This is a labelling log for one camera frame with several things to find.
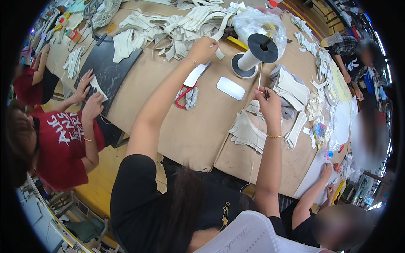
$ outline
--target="hand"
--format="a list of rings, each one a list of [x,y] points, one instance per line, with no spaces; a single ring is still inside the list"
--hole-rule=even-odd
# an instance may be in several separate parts
[[[325,163],[324,168],[322,169],[321,179],[329,180],[331,175],[332,175],[332,166],[330,165],[330,163]]]
[[[218,42],[216,40],[208,36],[203,36],[194,42],[187,57],[192,61],[196,61],[197,66],[199,64],[206,64],[215,54],[217,49]]]
[[[352,78],[350,77],[349,72],[347,72],[347,70],[345,68],[342,70],[342,74],[343,74],[343,77],[345,78],[345,82],[350,83]]]
[[[260,91],[264,92],[265,87],[260,87]],[[267,124],[267,133],[273,136],[281,135],[281,100],[280,97],[270,88],[266,88],[269,92],[269,99],[264,98],[264,93],[260,93],[255,87],[253,100],[259,100],[260,112],[263,114]]]
[[[335,196],[336,192],[336,186],[334,184],[328,185],[328,188],[326,189],[326,194],[328,196],[329,201],[333,201],[333,197]]]
[[[47,53],[49,52],[49,47],[50,47],[50,45],[49,45],[49,44],[46,44],[46,45],[42,48],[41,52],[42,52],[43,54],[47,54]]]
[[[89,93],[91,88],[91,86],[88,85],[94,78],[94,74],[92,75],[92,73],[93,69],[89,69],[81,78],[79,84],[77,85],[76,93],[71,97],[73,104],[80,103],[86,98],[87,93]]]
[[[356,97],[359,99],[359,101],[364,100],[363,93],[361,92],[361,90],[359,88],[354,89],[354,92],[356,93]]]
[[[93,121],[104,109],[104,106],[101,105],[101,100],[104,98],[100,92],[94,93],[89,100],[87,100],[86,105],[83,108],[82,121],[90,120]]]

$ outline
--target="white thread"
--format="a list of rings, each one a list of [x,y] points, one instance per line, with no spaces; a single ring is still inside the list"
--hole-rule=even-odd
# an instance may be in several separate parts
[[[263,67],[263,62],[260,62],[260,72],[259,72],[259,84],[258,84],[258,86],[259,86],[259,92],[260,92],[260,81],[261,81],[261,78],[262,78],[262,67]],[[256,143],[256,149],[255,149],[255,152],[254,152],[254,155],[252,156],[252,159],[251,159],[251,162],[252,162],[252,168],[250,169],[250,175],[249,175],[249,183],[248,184],[246,184],[246,185],[244,185],[244,186],[242,186],[242,188],[241,188],[241,190],[239,191],[240,193],[242,192],[242,189],[245,187],[245,186],[249,186],[250,185],[250,183],[252,182],[252,172],[253,172],[253,166],[254,166],[254,157],[256,156],[256,154],[257,154],[257,147],[258,147],[258,145],[259,145],[259,129],[258,129],[258,131],[257,131],[257,143]]]
[[[246,51],[246,53],[238,60],[238,67],[242,71],[248,71],[254,66],[258,65],[261,63],[260,60],[258,60],[252,52],[249,50]]]

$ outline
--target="gold bracelet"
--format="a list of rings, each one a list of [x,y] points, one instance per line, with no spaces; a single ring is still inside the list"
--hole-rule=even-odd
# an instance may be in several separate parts
[[[269,134],[267,134],[267,137],[272,138],[272,139],[277,139],[277,138],[281,138],[281,137],[282,137],[282,135],[279,135],[279,136],[273,136],[273,135],[269,135]]]
[[[187,59],[189,59],[190,61],[192,61],[194,63],[194,65],[197,67],[197,61],[192,60],[190,57],[186,57]]]

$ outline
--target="black mat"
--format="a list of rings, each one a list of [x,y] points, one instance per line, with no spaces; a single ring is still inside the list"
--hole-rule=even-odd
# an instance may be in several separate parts
[[[100,46],[95,45],[93,47],[80,70],[74,87],[77,89],[81,77],[89,69],[93,68],[93,73],[96,75],[98,84],[108,98],[108,100],[103,103],[104,109],[101,113],[106,117],[125,76],[142,52],[142,49],[137,49],[120,63],[114,63],[114,41],[112,37],[107,35]],[[86,96],[86,100],[93,95],[93,93],[94,90],[91,88]]]

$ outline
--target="tan tabletop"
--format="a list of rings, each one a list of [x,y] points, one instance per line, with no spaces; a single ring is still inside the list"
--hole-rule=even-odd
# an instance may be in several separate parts
[[[292,74],[300,77],[304,81],[305,85],[312,90],[315,89],[315,87],[311,84],[311,81],[313,78],[317,78],[318,72],[315,57],[313,57],[313,55],[308,51],[304,53],[299,51],[299,44],[294,36],[294,33],[299,33],[300,30],[291,23],[291,16],[291,14],[285,13],[282,21],[287,30],[287,38],[292,40],[292,42],[287,44],[286,50],[279,61],[273,64],[263,65],[261,86],[269,86],[271,84],[271,80],[269,78],[271,71],[276,67],[276,64],[283,64]],[[304,35],[309,42],[312,42],[306,34]],[[251,91],[244,109],[248,107],[252,96],[253,93]],[[248,115],[256,127],[258,127],[264,133],[267,132],[266,123],[263,120],[251,113],[248,113]],[[290,120],[284,120],[281,129],[283,138],[284,135],[293,127],[296,118],[297,116]],[[305,123],[304,126],[311,129],[311,121]],[[232,135],[227,137],[214,166],[223,172],[248,182],[251,180],[251,183],[256,184],[260,160],[262,159],[261,154],[257,153],[255,155],[255,150],[249,146],[236,145],[230,140],[231,138]],[[279,192],[283,195],[296,198],[294,193],[301,184],[301,181],[304,179],[309,166],[315,157],[316,151],[315,149],[312,149],[311,138],[309,135],[304,134],[302,131],[298,136],[298,141],[293,151],[291,151],[291,148],[284,140],[281,141],[281,149],[282,173]],[[338,154],[335,152],[333,154],[332,162],[342,162],[346,151],[347,144],[345,144],[345,148],[341,151],[341,153]],[[250,179],[252,157],[254,167]]]
[[[158,9],[158,11],[162,11],[160,14],[164,15],[179,14],[179,11],[174,7],[154,3],[144,4],[144,2],[141,2],[141,5],[161,7],[154,8],[154,13]],[[147,12],[147,10],[146,7],[142,9],[143,12]],[[120,9],[111,22],[119,24],[130,13],[131,10]],[[98,34],[102,34],[104,29],[99,30]],[[88,32],[90,32],[89,28],[83,36],[85,37]],[[85,45],[85,50],[89,45],[94,46],[95,42],[91,43],[92,40],[93,38],[89,35],[81,43]],[[74,79],[68,80],[67,71],[63,69],[69,54],[68,43],[69,39],[66,37],[63,38],[61,44],[54,43],[47,59],[47,67],[60,77],[64,84],[74,90],[73,85],[77,75]],[[152,59],[152,46],[150,45],[144,49],[143,54],[128,72],[107,115],[109,121],[128,134],[136,115],[147,98],[179,63],[175,59],[170,62],[163,61],[164,57],[158,57],[157,54]],[[237,112],[245,105],[254,83],[254,79],[244,80],[236,77],[230,68],[233,55],[239,53],[240,49],[231,43],[222,41],[220,41],[220,49],[225,58],[219,61],[214,57],[211,67],[198,80],[197,105],[190,111],[186,111],[177,108],[173,103],[160,132],[158,152],[178,163],[188,164],[194,170],[211,170],[228,130],[232,126]],[[81,58],[80,68],[90,51],[91,48]],[[216,88],[216,84],[221,77],[233,80],[246,90],[241,101]]]

